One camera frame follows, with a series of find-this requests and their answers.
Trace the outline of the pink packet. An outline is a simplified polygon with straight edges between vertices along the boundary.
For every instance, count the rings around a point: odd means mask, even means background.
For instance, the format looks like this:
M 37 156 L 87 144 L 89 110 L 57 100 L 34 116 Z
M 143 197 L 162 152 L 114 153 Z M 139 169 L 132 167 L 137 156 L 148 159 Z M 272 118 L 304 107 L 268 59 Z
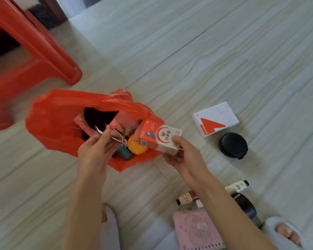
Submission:
M 123 135 L 129 134 L 138 127 L 137 119 L 124 111 L 119 111 L 109 124 L 109 129 L 116 129 Z

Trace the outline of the person's right forearm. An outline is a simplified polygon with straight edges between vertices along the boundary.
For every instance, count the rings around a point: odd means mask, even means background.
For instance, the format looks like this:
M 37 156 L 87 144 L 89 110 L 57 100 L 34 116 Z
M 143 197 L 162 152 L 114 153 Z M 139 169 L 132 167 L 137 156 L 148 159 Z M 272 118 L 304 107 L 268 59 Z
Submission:
M 199 177 L 192 188 L 228 250 L 278 250 L 212 174 Z

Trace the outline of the black bottle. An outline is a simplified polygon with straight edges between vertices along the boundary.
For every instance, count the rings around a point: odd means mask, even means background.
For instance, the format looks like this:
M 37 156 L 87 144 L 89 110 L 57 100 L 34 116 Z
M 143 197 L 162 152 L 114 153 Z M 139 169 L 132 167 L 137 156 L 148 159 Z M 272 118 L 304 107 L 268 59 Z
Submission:
M 233 193 L 231 197 L 257 228 L 262 229 L 263 223 L 258 218 L 257 211 L 251 201 L 241 193 Z

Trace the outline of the red and white milk carton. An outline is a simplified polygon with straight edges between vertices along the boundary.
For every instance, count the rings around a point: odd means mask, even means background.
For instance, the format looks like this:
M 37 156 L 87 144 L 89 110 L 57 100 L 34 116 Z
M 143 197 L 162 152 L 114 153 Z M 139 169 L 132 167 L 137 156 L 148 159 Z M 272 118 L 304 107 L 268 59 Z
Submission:
M 154 120 L 143 120 L 134 132 L 135 140 L 142 146 L 169 155 L 176 155 L 179 145 L 172 141 L 173 136 L 183 136 L 183 131 Z

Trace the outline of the metal scissors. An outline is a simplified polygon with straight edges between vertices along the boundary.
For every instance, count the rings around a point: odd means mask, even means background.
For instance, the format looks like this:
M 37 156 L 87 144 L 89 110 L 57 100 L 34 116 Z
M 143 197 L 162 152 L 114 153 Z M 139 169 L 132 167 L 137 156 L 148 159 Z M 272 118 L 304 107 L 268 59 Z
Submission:
M 102 132 L 97 126 L 95 126 L 95 130 L 96 130 L 100 135 L 103 135 L 103 132 Z M 128 144 L 124 141 L 124 138 L 119 139 L 119 138 L 116 138 L 116 137 L 113 137 L 113 136 L 111 136 L 111 138 L 112 138 L 113 140 L 115 140 L 115 141 L 121 143 L 122 146 L 124 146 L 124 147 L 126 147 L 126 148 L 129 147 Z

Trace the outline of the red plastic stool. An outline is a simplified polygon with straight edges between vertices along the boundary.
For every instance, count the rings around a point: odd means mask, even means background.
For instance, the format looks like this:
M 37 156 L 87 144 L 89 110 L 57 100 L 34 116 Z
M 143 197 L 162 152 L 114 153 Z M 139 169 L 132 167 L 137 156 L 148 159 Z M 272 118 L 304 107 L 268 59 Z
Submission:
M 10 106 L 15 97 L 51 77 L 72 86 L 82 78 L 82 71 L 50 32 L 13 0 L 0 0 L 0 27 L 32 56 L 25 64 L 0 74 L 0 130 L 4 130 L 15 123 Z

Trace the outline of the orange round fruit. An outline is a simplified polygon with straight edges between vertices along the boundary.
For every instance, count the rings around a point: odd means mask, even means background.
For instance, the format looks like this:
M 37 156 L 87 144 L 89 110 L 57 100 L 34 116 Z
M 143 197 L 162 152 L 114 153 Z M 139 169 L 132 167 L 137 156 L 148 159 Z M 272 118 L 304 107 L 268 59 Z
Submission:
M 139 144 L 134 134 L 129 137 L 127 145 L 129 150 L 135 155 L 143 154 L 148 150 L 148 147 Z

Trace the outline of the teal tube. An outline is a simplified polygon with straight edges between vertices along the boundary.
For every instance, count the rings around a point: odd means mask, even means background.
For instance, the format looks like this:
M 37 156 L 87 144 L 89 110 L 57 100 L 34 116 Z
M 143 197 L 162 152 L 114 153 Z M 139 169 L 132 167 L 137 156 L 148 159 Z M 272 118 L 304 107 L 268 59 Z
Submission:
M 134 154 L 124 146 L 120 146 L 113 154 L 114 158 L 119 157 L 125 161 L 130 160 L 133 156 Z

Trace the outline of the person's right hand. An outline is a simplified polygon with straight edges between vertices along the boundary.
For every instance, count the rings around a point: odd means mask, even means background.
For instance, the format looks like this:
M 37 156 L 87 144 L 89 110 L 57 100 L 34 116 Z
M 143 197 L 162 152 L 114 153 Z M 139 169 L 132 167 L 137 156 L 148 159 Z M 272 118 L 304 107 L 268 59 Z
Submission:
M 163 153 L 167 164 L 173 166 L 188 186 L 198 191 L 213 182 L 216 178 L 210 173 L 200 150 L 194 145 L 189 151 L 179 150 L 176 155 Z

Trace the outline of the white box with red triangle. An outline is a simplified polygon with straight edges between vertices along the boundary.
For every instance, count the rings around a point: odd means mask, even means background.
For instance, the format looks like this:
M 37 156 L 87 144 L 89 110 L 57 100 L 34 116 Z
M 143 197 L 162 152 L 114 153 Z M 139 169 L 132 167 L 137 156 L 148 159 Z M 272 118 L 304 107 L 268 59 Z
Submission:
M 203 138 L 239 123 L 227 102 L 193 113 L 192 117 Z

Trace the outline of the pink spiral notebook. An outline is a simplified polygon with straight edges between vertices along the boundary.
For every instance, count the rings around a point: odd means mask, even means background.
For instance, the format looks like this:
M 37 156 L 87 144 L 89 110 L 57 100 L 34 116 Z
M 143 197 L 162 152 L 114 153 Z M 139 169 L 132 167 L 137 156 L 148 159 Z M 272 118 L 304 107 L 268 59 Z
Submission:
M 173 213 L 179 250 L 227 250 L 205 208 Z

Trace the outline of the person's left forearm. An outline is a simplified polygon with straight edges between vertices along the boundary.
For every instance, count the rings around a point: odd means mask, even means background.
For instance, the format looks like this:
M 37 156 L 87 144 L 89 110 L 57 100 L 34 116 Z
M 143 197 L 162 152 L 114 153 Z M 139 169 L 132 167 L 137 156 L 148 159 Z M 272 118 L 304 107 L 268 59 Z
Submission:
M 61 250 L 96 249 L 103 221 L 104 177 L 78 177 L 68 208 Z

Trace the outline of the small brown bottle red label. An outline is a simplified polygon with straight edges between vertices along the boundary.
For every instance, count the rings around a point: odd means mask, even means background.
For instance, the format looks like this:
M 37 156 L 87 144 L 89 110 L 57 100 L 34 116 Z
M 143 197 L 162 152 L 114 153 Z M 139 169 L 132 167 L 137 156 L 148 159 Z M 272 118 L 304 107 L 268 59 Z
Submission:
M 189 203 L 195 202 L 199 199 L 198 195 L 194 192 L 194 190 L 189 190 L 184 195 L 181 195 L 176 199 L 176 203 L 178 206 L 187 205 Z

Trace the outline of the cream tube with black cap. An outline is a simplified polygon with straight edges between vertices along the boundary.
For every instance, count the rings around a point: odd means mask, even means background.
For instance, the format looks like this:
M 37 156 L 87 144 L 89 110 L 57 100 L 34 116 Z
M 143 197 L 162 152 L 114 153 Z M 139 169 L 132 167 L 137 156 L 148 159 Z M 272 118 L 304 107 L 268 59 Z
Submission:
M 249 182 L 247 180 L 239 180 L 233 184 L 225 186 L 225 190 L 227 191 L 227 193 L 232 195 L 245 190 L 248 186 Z

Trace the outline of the red plastic bag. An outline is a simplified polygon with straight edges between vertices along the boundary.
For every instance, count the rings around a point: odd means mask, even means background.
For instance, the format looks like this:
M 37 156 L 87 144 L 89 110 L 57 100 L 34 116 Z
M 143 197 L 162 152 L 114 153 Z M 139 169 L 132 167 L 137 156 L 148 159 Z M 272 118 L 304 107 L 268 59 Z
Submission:
M 83 113 L 84 108 L 102 112 L 124 111 L 140 120 L 164 124 L 149 107 L 134 102 L 131 93 L 124 89 L 108 95 L 53 89 L 33 102 L 25 126 L 47 149 L 77 157 L 84 140 L 74 119 Z

